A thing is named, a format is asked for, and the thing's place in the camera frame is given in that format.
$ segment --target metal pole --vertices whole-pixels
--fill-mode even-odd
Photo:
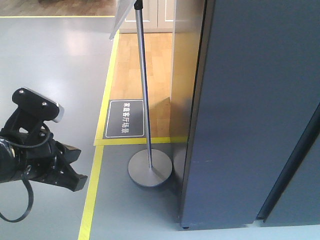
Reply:
[[[138,47],[139,47],[139,56],[140,56],[140,71],[141,71],[142,96],[143,96],[143,108],[144,108],[144,131],[146,136],[146,147],[148,151],[148,164],[149,164],[149,168],[151,169],[153,165],[152,165],[151,134],[150,134],[146,51],[145,51],[142,9],[135,10],[135,19],[136,19],[136,29],[137,29],[137,35],[138,35]]]

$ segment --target cabinet door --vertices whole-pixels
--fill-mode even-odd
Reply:
[[[175,17],[175,0],[158,0],[158,28],[173,29]]]
[[[158,0],[144,0],[142,9],[144,32],[157,29],[158,27]],[[132,9],[125,18],[120,28],[121,33],[136,33],[136,11]]]

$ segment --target gray epoxy floor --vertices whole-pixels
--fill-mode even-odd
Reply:
[[[0,126],[16,109],[12,93],[21,86],[65,108],[61,123],[48,123],[55,139],[82,149],[72,166],[89,175],[94,136],[112,43],[111,18],[0,19]],[[319,240],[320,228],[248,227],[181,230],[172,181],[155,189],[135,185],[128,158],[141,145],[106,146],[92,222],[91,240]],[[168,145],[155,145],[165,152]],[[0,239],[76,240],[88,184],[79,192],[33,182],[34,207],[21,223],[0,221]],[[22,183],[0,184],[0,212],[17,217],[27,205]]]
[[[72,164],[90,175],[106,83],[112,18],[1,18],[0,128],[17,108],[13,92],[28,87],[59,102],[60,123],[47,122],[54,139],[82,150]],[[88,183],[78,192],[31,182],[34,205],[20,223],[0,220],[0,239],[78,239]],[[21,181],[0,184],[0,212],[21,215],[28,203]]]
[[[169,144],[153,144],[171,155]],[[318,225],[183,230],[174,178],[145,188],[129,177],[128,162],[144,145],[105,146],[90,240],[318,240]]]

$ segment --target camera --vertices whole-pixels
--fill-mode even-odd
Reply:
[[[17,109],[0,131],[0,184],[22,180],[29,196],[26,212],[18,219],[23,220],[33,205],[33,190],[29,181],[67,188],[73,192],[81,190],[87,176],[77,174],[71,167],[81,150],[54,140],[44,121],[59,122],[64,108],[57,102],[26,87],[12,95]]]

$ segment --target yellow floor line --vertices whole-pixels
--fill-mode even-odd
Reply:
[[[117,34],[114,36],[113,41],[114,42],[113,42],[112,52],[111,52],[111,57],[109,62],[109,69],[106,77],[106,84],[105,84],[103,98],[102,98],[98,126],[96,128],[96,133],[95,133],[96,140],[103,139],[103,136],[104,136],[106,117],[107,117],[107,111],[108,111],[109,99],[110,99],[110,93],[111,93],[111,86],[114,79],[114,71],[115,71],[117,50],[118,50],[118,44],[119,44],[119,32],[117,32]]]
[[[101,106],[101,110],[100,110],[100,116],[99,116],[96,135],[99,135],[100,133],[101,133],[101,136],[103,135],[104,122],[102,123],[102,121],[103,121],[103,118],[104,118],[104,120],[106,118],[103,116],[107,115],[107,108],[108,108],[108,104],[109,104],[111,84],[112,84],[112,79],[113,79],[113,75],[114,75],[114,66],[115,66],[115,62],[116,62],[118,42],[119,42],[119,33],[117,32],[117,34],[114,37],[114,42],[113,42],[113,46],[112,46],[112,52],[111,52],[111,56],[110,56],[109,68],[108,68],[108,73],[107,73],[107,77],[106,77],[106,83],[105,83],[104,94],[103,94],[103,101],[102,101],[102,106]],[[97,197],[97,191],[98,191],[98,183],[99,183],[99,176],[100,176],[103,153],[104,153],[104,146],[103,145],[98,145],[95,147],[95,153],[94,153],[94,158],[93,158],[90,181],[89,181],[88,191],[86,194],[85,205],[84,205],[84,209],[83,209],[78,240],[89,240],[89,238],[90,238],[90,232],[91,232],[91,226],[92,226],[92,219],[93,219],[94,211],[95,211],[95,203],[96,203],[96,197]]]
[[[0,19],[55,19],[55,18],[114,18],[113,15],[106,16],[0,16]]]
[[[96,146],[78,240],[90,239],[103,154],[104,146]]]
[[[114,139],[96,139],[95,146],[101,145],[130,145],[130,144],[146,144],[146,138],[114,138]],[[152,144],[169,144],[171,143],[170,137],[152,137]]]

